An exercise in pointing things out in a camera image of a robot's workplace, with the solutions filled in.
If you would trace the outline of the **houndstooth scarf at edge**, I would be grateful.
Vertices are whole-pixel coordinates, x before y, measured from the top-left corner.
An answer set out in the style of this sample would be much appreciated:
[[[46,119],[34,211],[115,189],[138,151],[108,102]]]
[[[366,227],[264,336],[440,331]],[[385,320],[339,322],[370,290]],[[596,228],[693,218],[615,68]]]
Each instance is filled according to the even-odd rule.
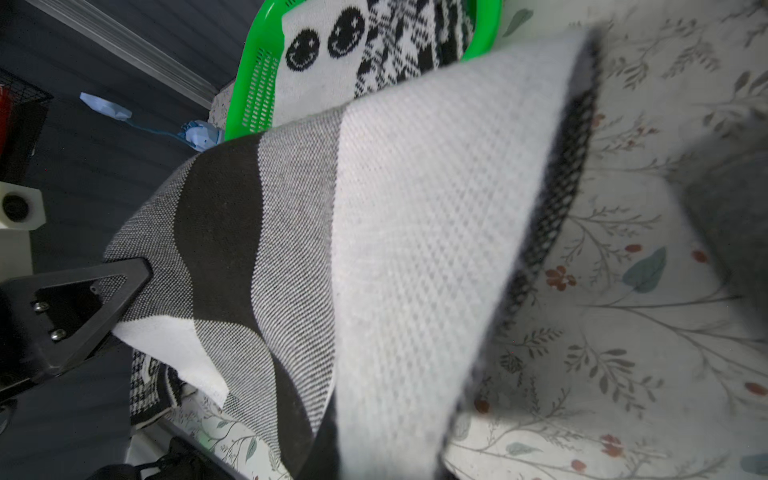
[[[130,423],[142,429],[180,406],[183,382],[175,369],[138,350],[131,367]]]

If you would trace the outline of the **black white checkered scarf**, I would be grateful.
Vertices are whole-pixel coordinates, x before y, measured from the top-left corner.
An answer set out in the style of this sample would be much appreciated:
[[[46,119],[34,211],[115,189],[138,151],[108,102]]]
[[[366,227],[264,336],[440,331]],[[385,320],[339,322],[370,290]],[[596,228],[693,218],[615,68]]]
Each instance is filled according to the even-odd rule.
[[[152,270],[114,334],[295,478],[438,478],[574,199],[599,41],[509,45],[191,158],[106,250]]]

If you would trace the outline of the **grey scarf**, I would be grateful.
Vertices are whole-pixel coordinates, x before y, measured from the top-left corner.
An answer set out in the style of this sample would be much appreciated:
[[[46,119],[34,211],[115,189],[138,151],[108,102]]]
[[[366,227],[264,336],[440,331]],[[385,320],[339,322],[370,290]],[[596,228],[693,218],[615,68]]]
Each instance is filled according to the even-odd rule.
[[[669,181],[718,274],[743,298],[749,327],[767,332],[767,123],[749,120],[737,138],[710,133]]]

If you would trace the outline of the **floral table cloth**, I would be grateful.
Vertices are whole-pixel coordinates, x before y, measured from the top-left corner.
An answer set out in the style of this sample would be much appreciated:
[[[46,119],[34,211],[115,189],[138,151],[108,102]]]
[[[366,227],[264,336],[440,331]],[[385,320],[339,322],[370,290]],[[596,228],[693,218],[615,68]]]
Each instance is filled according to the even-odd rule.
[[[600,35],[587,157],[525,300],[491,334],[442,472],[757,478],[767,334],[669,177],[706,135],[767,123],[767,5],[513,1],[491,52],[574,29]]]

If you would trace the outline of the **smiley houndstooth scarf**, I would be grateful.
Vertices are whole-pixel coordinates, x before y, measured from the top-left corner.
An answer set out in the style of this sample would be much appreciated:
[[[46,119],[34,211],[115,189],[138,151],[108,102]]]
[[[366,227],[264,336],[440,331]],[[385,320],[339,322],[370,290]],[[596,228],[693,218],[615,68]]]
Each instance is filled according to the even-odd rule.
[[[453,64],[474,27],[463,1],[305,1],[282,31],[274,126]]]

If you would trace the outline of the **green plastic basket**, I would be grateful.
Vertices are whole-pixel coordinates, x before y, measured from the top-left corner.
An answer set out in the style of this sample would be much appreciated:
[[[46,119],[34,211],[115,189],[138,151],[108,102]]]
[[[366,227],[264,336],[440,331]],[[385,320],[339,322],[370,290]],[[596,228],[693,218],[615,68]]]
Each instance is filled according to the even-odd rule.
[[[248,33],[227,113],[225,137],[233,140],[266,131],[272,124],[277,70],[284,50],[282,18],[305,1],[267,1]],[[463,1],[474,34],[459,61],[489,52],[502,17],[500,1]]]

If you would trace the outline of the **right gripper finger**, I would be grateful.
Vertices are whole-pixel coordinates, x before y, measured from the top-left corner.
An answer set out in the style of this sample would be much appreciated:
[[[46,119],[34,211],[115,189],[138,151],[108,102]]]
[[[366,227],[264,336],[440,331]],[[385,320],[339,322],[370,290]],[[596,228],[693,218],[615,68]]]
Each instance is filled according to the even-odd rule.
[[[1,283],[1,400],[81,365],[152,277],[134,258]]]

